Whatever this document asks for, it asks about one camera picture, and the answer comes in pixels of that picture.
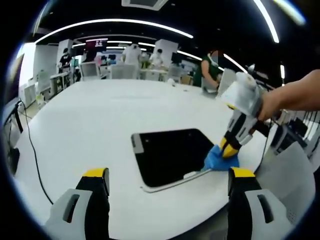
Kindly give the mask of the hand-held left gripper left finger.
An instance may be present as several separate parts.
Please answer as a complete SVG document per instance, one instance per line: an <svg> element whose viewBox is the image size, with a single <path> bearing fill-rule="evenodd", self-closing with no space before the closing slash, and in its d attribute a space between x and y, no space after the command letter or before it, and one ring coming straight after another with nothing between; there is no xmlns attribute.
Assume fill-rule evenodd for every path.
<svg viewBox="0 0 320 240"><path fill-rule="evenodd" d="M88 170L51 206L46 233L52 240L108 240L109 193L109 169Z"/></svg>

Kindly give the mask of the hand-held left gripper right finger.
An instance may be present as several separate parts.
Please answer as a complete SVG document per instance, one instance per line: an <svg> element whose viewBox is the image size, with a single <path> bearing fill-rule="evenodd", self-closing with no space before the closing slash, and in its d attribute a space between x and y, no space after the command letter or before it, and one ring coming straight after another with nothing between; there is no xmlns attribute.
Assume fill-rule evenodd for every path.
<svg viewBox="0 0 320 240"><path fill-rule="evenodd" d="M287 209L249 169L228 170L228 240L283 240L293 229Z"/></svg>

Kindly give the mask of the person's right hand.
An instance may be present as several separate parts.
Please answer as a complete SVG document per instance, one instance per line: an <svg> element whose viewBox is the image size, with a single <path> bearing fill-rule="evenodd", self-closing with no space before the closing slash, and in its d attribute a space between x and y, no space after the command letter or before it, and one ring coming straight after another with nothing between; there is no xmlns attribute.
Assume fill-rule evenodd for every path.
<svg viewBox="0 0 320 240"><path fill-rule="evenodd" d="M287 109L287 104L283 101L281 95L276 92L267 92L262 97L262 105L257 119L265 121L270 119L280 110Z"/></svg>

